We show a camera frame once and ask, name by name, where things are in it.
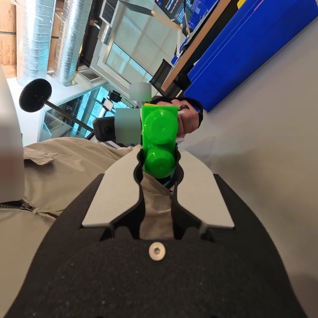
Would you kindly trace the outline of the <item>wooden side table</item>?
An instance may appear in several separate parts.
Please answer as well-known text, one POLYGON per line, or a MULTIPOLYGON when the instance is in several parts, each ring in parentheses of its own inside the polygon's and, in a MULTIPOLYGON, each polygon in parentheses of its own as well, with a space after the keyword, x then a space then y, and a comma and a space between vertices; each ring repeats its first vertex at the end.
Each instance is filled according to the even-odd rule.
POLYGON ((187 45, 187 50, 169 72, 161 86, 162 95, 172 96, 174 88, 185 91, 190 86, 188 74, 193 69, 194 63, 202 57, 237 10, 237 1, 221 0, 218 2, 201 29, 194 35, 194 39, 187 45))

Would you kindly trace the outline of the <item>computer monitor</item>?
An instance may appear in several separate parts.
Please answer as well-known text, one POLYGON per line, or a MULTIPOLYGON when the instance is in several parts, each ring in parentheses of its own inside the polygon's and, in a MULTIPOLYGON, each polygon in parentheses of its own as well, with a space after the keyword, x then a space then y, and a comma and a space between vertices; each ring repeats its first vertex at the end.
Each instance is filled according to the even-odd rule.
POLYGON ((154 0, 154 3, 166 14, 169 19, 185 24, 185 9, 183 0, 154 0))

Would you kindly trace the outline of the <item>green toy building block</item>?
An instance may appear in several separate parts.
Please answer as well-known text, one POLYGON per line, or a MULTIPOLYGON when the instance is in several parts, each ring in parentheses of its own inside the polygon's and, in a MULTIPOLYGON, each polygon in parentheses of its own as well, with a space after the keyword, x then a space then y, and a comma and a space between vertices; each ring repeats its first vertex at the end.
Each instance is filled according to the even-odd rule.
POLYGON ((144 172, 154 178, 169 177, 175 169, 177 117, 177 107, 141 108, 144 172))

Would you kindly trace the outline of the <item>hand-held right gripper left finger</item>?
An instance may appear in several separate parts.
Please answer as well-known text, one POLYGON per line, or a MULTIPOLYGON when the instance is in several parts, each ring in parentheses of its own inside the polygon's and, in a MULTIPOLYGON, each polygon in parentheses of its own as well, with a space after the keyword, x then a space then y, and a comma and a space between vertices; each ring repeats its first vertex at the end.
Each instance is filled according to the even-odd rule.
POLYGON ((143 149, 134 147, 105 171, 82 221, 84 228, 140 229, 145 217, 142 164, 143 149))

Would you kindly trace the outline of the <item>yellow toy building block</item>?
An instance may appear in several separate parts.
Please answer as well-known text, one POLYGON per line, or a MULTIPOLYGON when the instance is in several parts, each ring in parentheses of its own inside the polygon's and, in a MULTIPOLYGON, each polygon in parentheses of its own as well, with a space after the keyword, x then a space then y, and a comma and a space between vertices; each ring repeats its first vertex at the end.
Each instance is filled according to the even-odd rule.
POLYGON ((171 103, 167 103, 167 102, 159 102, 159 104, 154 104, 154 103, 145 103, 143 106, 160 106, 160 107, 167 107, 167 106, 173 106, 173 107, 177 107, 171 103))

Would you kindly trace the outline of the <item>black disc on rod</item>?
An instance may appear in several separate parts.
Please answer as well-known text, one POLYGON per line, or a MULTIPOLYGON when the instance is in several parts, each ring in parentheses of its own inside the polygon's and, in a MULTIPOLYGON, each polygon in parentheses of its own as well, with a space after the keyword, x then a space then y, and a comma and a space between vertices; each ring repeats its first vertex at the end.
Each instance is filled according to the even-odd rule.
POLYGON ((54 109, 67 119, 77 123, 80 127, 93 133, 93 129, 74 116, 67 113, 49 101, 52 94, 52 86, 49 81, 39 78, 28 83, 22 90, 19 97, 20 108, 27 113, 34 113, 41 110, 45 105, 54 109))

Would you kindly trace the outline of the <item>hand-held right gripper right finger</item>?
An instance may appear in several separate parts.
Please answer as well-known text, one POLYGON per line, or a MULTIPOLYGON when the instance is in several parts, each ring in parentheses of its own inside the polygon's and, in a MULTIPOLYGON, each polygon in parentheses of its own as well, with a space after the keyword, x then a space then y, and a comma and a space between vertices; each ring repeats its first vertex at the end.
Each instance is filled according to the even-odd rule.
POLYGON ((234 228, 214 174, 203 162, 185 149, 177 148, 174 175, 171 215, 178 230, 234 228))

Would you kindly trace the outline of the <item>silver ventilation duct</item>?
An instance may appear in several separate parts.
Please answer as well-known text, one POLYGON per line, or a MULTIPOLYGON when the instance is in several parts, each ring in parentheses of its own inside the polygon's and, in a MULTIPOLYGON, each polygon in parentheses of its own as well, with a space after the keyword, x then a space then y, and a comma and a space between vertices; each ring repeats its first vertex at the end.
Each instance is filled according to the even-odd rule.
POLYGON ((25 87, 46 77, 55 0, 17 0, 17 82, 25 87))
POLYGON ((92 2, 92 0, 64 1, 53 72, 54 80, 60 85, 70 86, 75 78, 92 2))

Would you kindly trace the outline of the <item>blue plastic bin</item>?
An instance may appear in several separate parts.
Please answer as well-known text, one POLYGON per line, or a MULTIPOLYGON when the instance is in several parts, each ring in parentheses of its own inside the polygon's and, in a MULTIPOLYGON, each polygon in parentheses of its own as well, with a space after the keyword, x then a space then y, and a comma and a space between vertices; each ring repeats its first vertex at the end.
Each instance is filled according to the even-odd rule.
POLYGON ((244 1, 188 73, 184 96, 209 112, 317 15, 315 0, 244 1))

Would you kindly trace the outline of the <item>person's left hand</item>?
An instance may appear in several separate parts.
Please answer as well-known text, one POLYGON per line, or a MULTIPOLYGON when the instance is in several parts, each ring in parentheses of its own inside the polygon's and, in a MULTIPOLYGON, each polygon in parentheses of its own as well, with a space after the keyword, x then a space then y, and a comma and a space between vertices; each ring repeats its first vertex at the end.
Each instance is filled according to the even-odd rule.
POLYGON ((178 138, 184 138, 186 134, 192 133, 199 127, 199 113, 197 110, 185 100, 179 101, 177 99, 172 100, 173 105, 179 108, 179 111, 183 111, 182 114, 178 114, 178 138))

